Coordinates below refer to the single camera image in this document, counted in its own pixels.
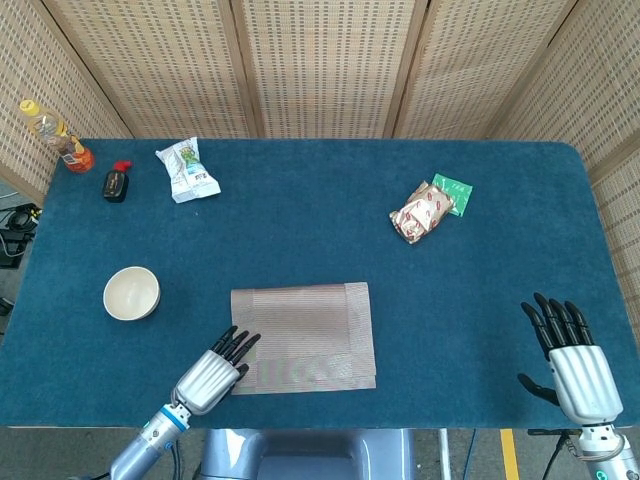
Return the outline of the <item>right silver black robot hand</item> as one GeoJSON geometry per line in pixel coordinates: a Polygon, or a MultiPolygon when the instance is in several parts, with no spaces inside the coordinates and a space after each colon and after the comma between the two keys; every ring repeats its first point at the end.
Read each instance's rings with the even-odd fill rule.
{"type": "Polygon", "coordinates": [[[554,386],[544,387],[520,373],[518,381],[530,394],[559,407],[581,426],[613,423],[623,404],[612,370],[602,348],[592,336],[581,310],[572,302],[559,302],[539,292],[535,305],[521,309],[529,319],[554,386]]]}

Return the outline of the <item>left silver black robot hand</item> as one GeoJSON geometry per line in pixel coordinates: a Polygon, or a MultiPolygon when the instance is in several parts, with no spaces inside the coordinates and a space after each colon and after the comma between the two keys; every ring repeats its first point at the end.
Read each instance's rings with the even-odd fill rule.
{"type": "Polygon", "coordinates": [[[171,404],[182,405],[191,415],[210,412],[249,371],[243,358],[261,339],[248,330],[231,326],[180,378],[171,392],[171,404]]]}

